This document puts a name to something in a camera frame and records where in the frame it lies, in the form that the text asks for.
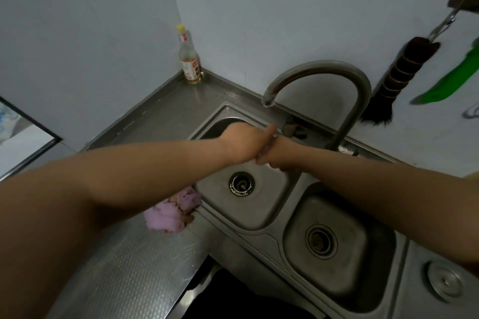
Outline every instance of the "stainless steel sink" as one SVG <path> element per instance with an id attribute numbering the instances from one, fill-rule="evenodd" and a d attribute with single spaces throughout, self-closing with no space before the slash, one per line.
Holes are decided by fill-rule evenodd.
<path id="1" fill-rule="evenodd" d="M 191 135 L 266 121 L 224 103 Z M 408 240 L 306 173 L 249 162 L 198 182 L 198 211 L 333 318 L 385 318 Z"/>

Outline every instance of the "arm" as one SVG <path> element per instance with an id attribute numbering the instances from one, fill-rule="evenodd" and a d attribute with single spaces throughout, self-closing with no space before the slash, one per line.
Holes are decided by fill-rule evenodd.
<path id="1" fill-rule="evenodd" d="M 0 317 L 46 314 L 99 230 L 228 165 L 276 133 L 231 124 L 213 140 L 97 149 L 0 183 Z"/>
<path id="2" fill-rule="evenodd" d="M 285 137 L 278 137 L 257 163 L 308 172 L 393 229 L 478 272 L 476 182 L 310 148 Z"/>

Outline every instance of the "black brush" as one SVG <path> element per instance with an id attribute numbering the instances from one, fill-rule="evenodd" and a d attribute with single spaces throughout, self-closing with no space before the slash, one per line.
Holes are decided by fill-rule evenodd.
<path id="1" fill-rule="evenodd" d="M 372 122 L 375 126 L 386 126 L 392 121 L 392 104 L 408 82 L 437 52 L 441 44 L 431 43 L 428 38 L 414 37 L 403 48 L 399 58 L 393 63 L 377 92 L 369 101 L 360 120 Z"/>

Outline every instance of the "faucet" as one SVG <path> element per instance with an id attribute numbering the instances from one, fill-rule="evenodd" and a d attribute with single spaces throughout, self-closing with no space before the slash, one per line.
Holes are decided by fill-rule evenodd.
<path id="1" fill-rule="evenodd" d="M 331 141 L 325 146 L 326 149 L 337 151 L 339 144 L 341 144 L 355 122 L 359 119 L 359 116 L 361 116 L 371 98 L 371 84 L 364 72 L 359 68 L 340 61 L 313 61 L 300 64 L 279 75 L 266 89 L 261 103 L 265 107 L 271 107 L 276 95 L 278 95 L 284 87 L 301 77 L 312 74 L 336 74 L 342 76 L 354 83 L 358 91 L 355 105 L 344 119 L 344 122 L 336 134 L 331 138 Z"/>

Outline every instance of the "green handle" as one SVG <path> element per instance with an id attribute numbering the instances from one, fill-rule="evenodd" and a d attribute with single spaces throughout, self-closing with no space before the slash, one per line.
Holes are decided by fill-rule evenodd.
<path id="1" fill-rule="evenodd" d="M 456 92 L 459 87 L 479 70 L 479 45 L 471 49 L 464 61 L 439 80 L 428 92 L 422 95 L 422 103 L 442 101 Z"/>

